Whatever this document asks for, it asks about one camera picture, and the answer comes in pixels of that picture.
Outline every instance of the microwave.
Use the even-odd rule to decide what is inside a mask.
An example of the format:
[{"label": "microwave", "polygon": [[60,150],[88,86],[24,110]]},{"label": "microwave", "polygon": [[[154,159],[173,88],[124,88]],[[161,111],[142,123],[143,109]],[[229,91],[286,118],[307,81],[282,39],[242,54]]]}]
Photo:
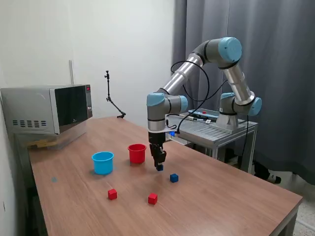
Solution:
[{"label": "microwave", "polygon": [[8,132],[61,134],[92,117],[90,85],[1,88]]}]

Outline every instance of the wooden table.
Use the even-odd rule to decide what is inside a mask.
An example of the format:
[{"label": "wooden table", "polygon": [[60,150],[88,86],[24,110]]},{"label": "wooden table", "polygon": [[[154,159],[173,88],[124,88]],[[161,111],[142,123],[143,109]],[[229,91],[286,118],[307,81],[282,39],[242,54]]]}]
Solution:
[{"label": "wooden table", "polygon": [[[129,163],[134,143],[148,147],[142,165]],[[102,118],[88,120],[87,133],[62,150],[30,151],[49,236],[292,235],[301,196],[176,142],[164,149],[157,172],[146,129]],[[98,176],[91,156],[104,150],[115,155],[114,171]],[[110,201],[112,188],[118,198]],[[156,205],[148,204],[152,192]]]}]

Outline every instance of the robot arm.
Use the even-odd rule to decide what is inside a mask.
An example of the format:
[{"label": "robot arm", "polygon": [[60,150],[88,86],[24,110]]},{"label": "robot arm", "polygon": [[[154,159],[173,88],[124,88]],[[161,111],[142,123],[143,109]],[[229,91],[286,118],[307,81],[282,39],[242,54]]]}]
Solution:
[{"label": "robot arm", "polygon": [[[237,113],[256,115],[261,107],[261,99],[248,88],[244,73],[238,61],[242,55],[242,45],[234,37],[213,39],[200,44],[189,54],[187,61],[199,66],[205,63],[217,63],[227,77],[233,93],[222,94],[220,103],[220,122],[228,125],[228,115]],[[148,130],[151,154],[157,170],[162,170],[166,152],[163,150],[165,142],[165,115],[169,113],[183,113],[188,109],[186,97],[179,96],[179,89],[189,79],[192,72],[197,68],[190,62],[184,62],[172,75],[171,80],[157,92],[147,96]]]}]

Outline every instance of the red cube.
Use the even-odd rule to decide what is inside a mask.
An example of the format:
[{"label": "red cube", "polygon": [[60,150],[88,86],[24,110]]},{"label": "red cube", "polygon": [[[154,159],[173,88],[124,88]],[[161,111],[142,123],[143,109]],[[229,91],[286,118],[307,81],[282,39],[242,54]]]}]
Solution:
[{"label": "red cube", "polygon": [[114,188],[111,190],[108,190],[108,198],[110,200],[114,200],[117,198],[117,191]]},{"label": "red cube", "polygon": [[158,196],[155,193],[151,193],[148,197],[148,203],[155,205],[158,202]]}]

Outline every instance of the red cup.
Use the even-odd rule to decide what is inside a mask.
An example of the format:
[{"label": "red cup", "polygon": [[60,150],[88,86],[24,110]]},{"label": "red cup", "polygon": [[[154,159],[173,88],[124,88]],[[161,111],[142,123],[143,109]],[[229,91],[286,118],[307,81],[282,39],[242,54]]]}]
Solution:
[{"label": "red cup", "polygon": [[141,164],[146,159],[146,149],[144,144],[132,144],[128,147],[131,163]]}]

